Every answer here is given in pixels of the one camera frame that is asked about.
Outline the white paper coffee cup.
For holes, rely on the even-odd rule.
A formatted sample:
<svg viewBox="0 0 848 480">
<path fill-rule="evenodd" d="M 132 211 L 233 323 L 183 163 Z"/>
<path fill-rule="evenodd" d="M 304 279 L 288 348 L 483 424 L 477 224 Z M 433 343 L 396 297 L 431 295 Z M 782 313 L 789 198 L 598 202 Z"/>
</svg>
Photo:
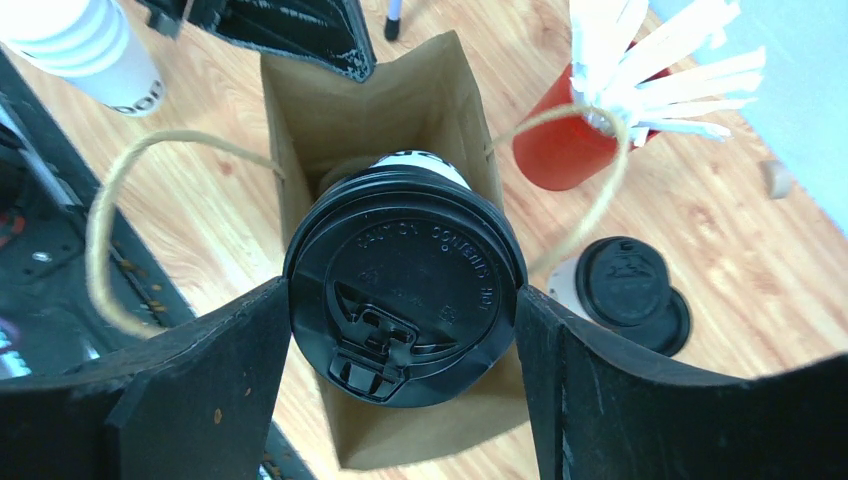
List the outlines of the white paper coffee cup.
<svg viewBox="0 0 848 480">
<path fill-rule="evenodd" d="M 425 150 L 402 150 L 378 159 L 371 168 L 408 166 L 421 168 L 440 175 L 468 190 L 471 189 L 460 171 L 450 162 Z"/>
</svg>

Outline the cardboard cup carrier tray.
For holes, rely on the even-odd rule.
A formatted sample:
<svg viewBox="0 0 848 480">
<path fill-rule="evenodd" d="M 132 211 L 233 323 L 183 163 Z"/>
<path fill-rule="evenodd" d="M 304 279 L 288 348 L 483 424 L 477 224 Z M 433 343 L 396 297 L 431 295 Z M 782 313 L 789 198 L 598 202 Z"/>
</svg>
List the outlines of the cardboard cup carrier tray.
<svg viewBox="0 0 848 480">
<path fill-rule="evenodd" d="M 378 156 L 358 156 L 341 161 L 320 178 L 316 196 L 320 197 L 331 186 L 344 178 L 371 167 L 378 159 Z"/>
</svg>

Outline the stack of white cups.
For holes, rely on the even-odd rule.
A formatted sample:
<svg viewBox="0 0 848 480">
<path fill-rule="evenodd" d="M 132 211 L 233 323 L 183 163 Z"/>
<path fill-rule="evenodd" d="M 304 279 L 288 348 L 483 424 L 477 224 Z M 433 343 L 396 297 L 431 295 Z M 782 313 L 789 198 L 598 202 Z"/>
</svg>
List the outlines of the stack of white cups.
<svg viewBox="0 0 848 480">
<path fill-rule="evenodd" d="M 107 108 L 155 112 L 166 86 L 116 1 L 3 1 L 1 43 Z"/>
</svg>

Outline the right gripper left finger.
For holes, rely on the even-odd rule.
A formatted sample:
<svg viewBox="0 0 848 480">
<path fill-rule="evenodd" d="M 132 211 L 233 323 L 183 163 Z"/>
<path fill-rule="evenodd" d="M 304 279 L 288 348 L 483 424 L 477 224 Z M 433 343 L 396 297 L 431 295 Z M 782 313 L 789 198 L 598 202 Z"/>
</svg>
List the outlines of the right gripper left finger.
<svg viewBox="0 0 848 480">
<path fill-rule="evenodd" d="M 290 340 L 272 279 L 56 375 L 1 385 L 5 479 L 254 479 Z"/>
</svg>

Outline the black coffee cup lid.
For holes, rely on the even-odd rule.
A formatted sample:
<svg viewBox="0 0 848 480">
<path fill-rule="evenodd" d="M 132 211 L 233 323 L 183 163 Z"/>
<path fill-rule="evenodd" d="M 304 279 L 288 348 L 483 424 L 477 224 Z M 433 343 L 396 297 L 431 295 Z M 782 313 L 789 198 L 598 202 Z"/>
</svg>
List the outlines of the black coffee cup lid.
<svg viewBox="0 0 848 480">
<path fill-rule="evenodd" d="M 528 274 L 504 213 L 430 171 L 369 168 L 301 222 L 284 277 L 294 339 L 345 393 L 393 408 L 451 400 L 514 340 Z"/>
</svg>

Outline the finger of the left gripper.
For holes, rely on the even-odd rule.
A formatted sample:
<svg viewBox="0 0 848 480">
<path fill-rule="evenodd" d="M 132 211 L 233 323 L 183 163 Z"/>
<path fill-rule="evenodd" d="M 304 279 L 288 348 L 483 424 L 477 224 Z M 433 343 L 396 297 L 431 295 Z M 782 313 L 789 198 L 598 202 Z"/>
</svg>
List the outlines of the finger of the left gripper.
<svg viewBox="0 0 848 480">
<path fill-rule="evenodd" d="M 358 83 L 376 55 L 357 0 L 139 0 L 147 25 L 175 38 L 185 24 L 234 46 L 291 57 Z"/>
</svg>

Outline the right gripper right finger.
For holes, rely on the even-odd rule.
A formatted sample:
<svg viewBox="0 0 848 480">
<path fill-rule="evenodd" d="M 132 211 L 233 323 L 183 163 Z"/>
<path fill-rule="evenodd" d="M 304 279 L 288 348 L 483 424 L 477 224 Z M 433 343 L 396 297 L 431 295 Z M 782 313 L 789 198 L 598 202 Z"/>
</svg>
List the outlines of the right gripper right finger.
<svg viewBox="0 0 848 480">
<path fill-rule="evenodd" d="M 843 479 L 847 358 L 740 379 L 518 292 L 516 341 L 543 479 Z"/>
</svg>

